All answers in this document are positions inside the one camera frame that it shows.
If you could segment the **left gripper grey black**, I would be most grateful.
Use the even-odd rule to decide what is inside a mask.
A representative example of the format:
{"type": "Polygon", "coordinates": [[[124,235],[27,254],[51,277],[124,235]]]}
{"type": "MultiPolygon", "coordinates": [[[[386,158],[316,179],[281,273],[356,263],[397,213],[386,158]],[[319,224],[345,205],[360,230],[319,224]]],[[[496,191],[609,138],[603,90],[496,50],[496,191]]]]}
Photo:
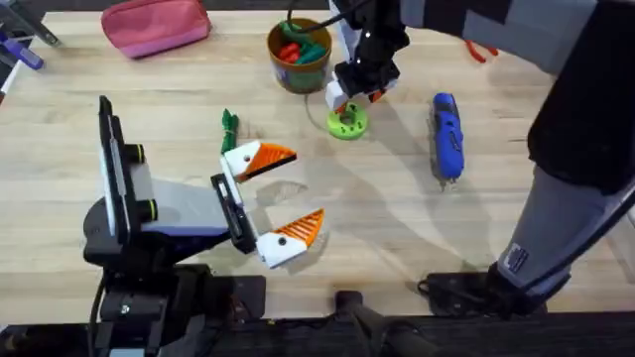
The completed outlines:
{"type": "Polygon", "coordinates": [[[209,186],[152,178],[147,165],[136,167],[129,205],[108,191],[86,213],[83,258],[110,271],[162,271],[229,241],[243,254],[257,250],[267,267],[276,269],[309,250],[324,209],[257,238],[226,175],[245,182],[296,158],[288,147],[253,141],[221,155],[225,175],[212,176],[209,186]]]}

